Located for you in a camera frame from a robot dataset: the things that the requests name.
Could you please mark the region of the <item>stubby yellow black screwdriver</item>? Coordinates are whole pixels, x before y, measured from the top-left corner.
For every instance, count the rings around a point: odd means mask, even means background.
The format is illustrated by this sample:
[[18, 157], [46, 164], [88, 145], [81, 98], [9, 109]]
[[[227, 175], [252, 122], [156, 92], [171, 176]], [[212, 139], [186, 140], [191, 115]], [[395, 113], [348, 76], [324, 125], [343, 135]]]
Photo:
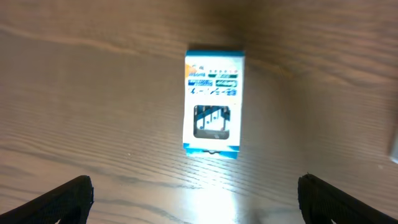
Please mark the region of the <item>stubby yellow black screwdriver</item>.
[[389, 150], [390, 160], [398, 164], [398, 127], [397, 124], [394, 126], [390, 141], [390, 150]]

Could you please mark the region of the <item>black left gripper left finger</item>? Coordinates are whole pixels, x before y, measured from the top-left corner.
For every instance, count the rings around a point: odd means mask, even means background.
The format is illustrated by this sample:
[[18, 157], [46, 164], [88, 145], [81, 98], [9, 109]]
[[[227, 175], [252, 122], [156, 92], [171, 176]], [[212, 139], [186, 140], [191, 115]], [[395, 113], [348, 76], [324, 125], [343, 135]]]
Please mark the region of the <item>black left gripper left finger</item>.
[[94, 203], [94, 188], [87, 175], [1, 215], [1, 224], [85, 224]]

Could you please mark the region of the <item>white blue small box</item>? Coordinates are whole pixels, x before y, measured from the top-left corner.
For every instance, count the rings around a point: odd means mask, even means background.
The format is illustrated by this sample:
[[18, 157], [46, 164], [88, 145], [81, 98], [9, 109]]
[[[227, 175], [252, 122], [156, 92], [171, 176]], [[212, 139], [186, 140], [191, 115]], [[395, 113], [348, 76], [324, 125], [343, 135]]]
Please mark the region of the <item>white blue small box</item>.
[[237, 159], [241, 144], [245, 53], [185, 53], [183, 148], [190, 157]]

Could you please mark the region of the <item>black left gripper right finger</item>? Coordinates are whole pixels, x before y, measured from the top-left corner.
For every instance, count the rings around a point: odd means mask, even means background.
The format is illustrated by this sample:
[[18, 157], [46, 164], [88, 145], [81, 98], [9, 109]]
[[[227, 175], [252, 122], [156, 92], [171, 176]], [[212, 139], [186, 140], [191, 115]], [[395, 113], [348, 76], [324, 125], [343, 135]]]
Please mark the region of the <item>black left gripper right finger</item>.
[[312, 174], [298, 179], [298, 203], [306, 224], [397, 224], [396, 219]]

